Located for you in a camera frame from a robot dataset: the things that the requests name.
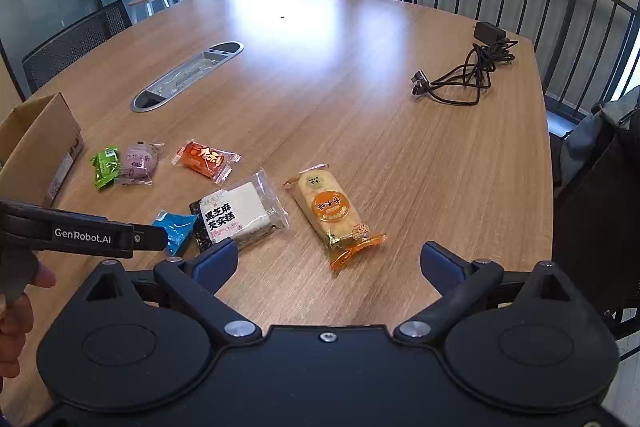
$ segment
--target metal bolt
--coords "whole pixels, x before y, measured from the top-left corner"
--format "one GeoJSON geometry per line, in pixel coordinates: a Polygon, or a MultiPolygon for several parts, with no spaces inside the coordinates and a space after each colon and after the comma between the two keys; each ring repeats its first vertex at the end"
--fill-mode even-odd
{"type": "Polygon", "coordinates": [[[400,324],[400,332],[408,337],[424,337],[431,333],[431,326],[422,321],[407,321],[400,324]]]}
{"type": "Polygon", "coordinates": [[[232,337],[247,337],[255,331],[255,324],[249,321],[231,321],[225,324],[225,331],[232,337]]]}
{"type": "Polygon", "coordinates": [[[324,333],[320,333],[320,340],[323,342],[335,342],[338,340],[338,335],[331,331],[325,331],[324,333]]]}

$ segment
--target blue gripper pad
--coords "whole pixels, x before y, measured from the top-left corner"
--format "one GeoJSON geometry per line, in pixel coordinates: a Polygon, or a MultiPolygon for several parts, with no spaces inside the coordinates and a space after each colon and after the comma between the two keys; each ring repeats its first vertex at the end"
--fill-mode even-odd
{"type": "Polygon", "coordinates": [[[445,295],[471,274],[471,263],[434,241],[426,242],[420,252],[420,269],[440,295],[445,295]]]}
{"type": "Polygon", "coordinates": [[[238,268],[238,245],[231,239],[214,243],[186,262],[184,272],[212,295],[238,268]]]}

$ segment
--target window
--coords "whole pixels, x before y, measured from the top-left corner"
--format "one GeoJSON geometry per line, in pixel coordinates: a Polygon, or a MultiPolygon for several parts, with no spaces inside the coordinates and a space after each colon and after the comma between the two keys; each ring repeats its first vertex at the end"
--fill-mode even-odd
{"type": "Polygon", "coordinates": [[[640,34],[636,38],[636,43],[631,50],[625,71],[622,73],[612,100],[619,99],[623,94],[638,86],[640,86],[640,34]]]}

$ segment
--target human hand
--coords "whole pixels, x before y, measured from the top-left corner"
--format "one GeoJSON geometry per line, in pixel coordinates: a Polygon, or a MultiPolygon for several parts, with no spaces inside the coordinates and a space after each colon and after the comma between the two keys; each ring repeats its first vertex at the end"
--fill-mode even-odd
{"type": "MultiPolygon", "coordinates": [[[[51,288],[56,283],[55,274],[40,263],[31,284],[51,288]]],[[[26,334],[33,329],[33,309],[26,294],[22,294],[0,318],[0,377],[15,378],[20,374],[18,356],[22,352],[26,334]]]]}

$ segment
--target plastic wrapper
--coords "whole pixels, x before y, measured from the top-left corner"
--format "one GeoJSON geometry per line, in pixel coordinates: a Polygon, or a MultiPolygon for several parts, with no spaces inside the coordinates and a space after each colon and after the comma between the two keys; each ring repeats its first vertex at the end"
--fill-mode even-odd
{"type": "Polygon", "coordinates": [[[113,182],[120,173],[120,161],[118,160],[118,148],[114,145],[98,151],[91,158],[91,165],[95,168],[95,188],[100,190],[113,182]]]}
{"type": "Polygon", "coordinates": [[[194,140],[188,142],[175,153],[171,161],[174,165],[184,165],[221,184],[231,174],[233,163],[242,156],[232,152],[205,147],[194,140]]]}
{"type": "Polygon", "coordinates": [[[163,145],[164,143],[145,142],[130,145],[124,154],[120,154],[122,167],[116,184],[151,185],[163,145]]]}
{"type": "Polygon", "coordinates": [[[189,208],[198,216],[193,234],[200,251],[227,237],[242,248],[275,230],[289,228],[287,213],[264,170],[194,201],[189,208]]]}
{"type": "Polygon", "coordinates": [[[357,251],[379,245],[386,236],[371,232],[328,167],[321,164],[299,172],[284,187],[293,191],[327,247],[332,270],[338,272],[357,251]]]}
{"type": "Polygon", "coordinates": [[[154,227],[162,227],[166,230],[168,238],[166,249],[169,255],[174,256],[178,250],[185,245],[191,230],[193,230],[193,222],[196,216],[181,216],[180,214],[169,214],[164,210],[160,210],[152,223],[154,227]]]}

